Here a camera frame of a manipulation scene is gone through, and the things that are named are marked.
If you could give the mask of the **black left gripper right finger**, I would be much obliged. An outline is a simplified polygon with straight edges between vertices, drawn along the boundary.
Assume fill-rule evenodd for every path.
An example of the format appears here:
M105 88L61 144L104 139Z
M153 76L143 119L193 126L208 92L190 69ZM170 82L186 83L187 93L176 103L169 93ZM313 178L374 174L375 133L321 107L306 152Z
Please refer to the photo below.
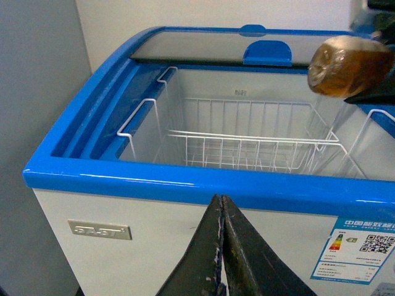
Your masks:
M315 295L227 195L222 196L222 205L223 258L230 295Z

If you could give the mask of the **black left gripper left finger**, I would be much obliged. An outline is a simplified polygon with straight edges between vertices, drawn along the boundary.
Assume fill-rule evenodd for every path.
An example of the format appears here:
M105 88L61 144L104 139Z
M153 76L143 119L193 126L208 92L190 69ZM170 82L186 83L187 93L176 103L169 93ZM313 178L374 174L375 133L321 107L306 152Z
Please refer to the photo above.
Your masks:
M157 295L222 295L223 202L215 194Z

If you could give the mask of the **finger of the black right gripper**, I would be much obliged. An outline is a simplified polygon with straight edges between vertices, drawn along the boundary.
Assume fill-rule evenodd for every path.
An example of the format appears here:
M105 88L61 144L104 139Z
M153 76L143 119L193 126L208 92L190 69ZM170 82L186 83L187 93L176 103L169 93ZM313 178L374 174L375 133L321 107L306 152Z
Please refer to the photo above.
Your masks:
M344 100L347 104L394 105L394 66L380 82Z

